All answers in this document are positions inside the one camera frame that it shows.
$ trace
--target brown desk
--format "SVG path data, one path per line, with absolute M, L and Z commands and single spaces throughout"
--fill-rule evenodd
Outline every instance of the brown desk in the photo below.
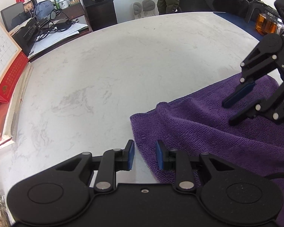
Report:
M 40 53 L 38 53 L 35 56 L 33 56 L 30 59 L 30 62 L 33 62 L 34 60 L 38 59 L 39 57 L 45 55 L 46 53 L 52 51 L 53 49 L 55 49 L 57 47 L 60 47 L 61 45 L 65 44 L 65 43 L 68 43 L 68 42 L 70 42 L 70 41 L 72 41 L 72 40 L 74 40 L 76 38 L 82 37 L 82 36 L 92 32 L 91 25 L 90 25 L 90 22 L 89 22 L 86 10 L 83 8 L 81 3 L 75 4 L 73 6 L 69 6 L 69 7 L 65 8 L 65 9 L 63 9 L 62 13 L 58 14 L 56 19 L 65 19 L 65 18 L 67 18 L 66 16 L 68 18 L 70 18 L 71 20 L 79 18 L 81 16 L 84 16 L 85 20 L 86 20 L 86 23 L 88 25 L 88 28 L 83 29 L 82 31 L 79 31 L 79 34 L 73 35 L 71 37 L 67 37 L 66 39 L 63 39 L 63 40 L 57 42 L 56 44 L 50 46 L 49 48 L 41 51 Z

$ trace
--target white table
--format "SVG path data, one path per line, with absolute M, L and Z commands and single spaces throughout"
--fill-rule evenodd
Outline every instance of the white table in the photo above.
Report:
M 0 192 L 81 152 L 124 148 L 132 114 L 239 73 L 257 43 L 213 13 L 182 13 L 115 25 L 47 53 L 33 63 L 17 143 L 0 150 Z M 117 181 L 156 179 L 136 150 L 133 170 Z

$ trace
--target black monitor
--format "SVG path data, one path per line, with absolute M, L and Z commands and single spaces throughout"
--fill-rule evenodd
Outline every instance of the black monitor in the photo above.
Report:
M 23 3 L 19 2 L 1 11 L 2 20 L 8 32 L 27 20 Z

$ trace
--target towel fold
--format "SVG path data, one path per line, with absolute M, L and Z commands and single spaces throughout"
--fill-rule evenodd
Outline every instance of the towel fold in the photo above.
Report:
M 269 98 L 277 82 L 264 76 L 254 90 L 232 108 L 222 100 L 240 83 L 240 74 L 210 85 L 170 103 L 162 102 L 148 113 L 130 117 L 135 143 L 153 174 L 162 183 L 174 181 L 173 172 L 161 171 L 155 142 L 162 139 L 168 149 L 177 148 L 189 155 L 209 152 L 261 176 L 284 172 L 284 124 L 257 117 L 237 126 L 228 119 L 259 98 Z M 274 180 L 284 193 L 284 179 Z M 284 227 L 284 205 L 277 223 Z

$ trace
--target black cabinet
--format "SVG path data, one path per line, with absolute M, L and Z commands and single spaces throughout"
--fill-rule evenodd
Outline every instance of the black cabinet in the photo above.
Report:
M 94 2 L 86 7 L 86 12 L 93 31 L 117 24 L 114 0 Z

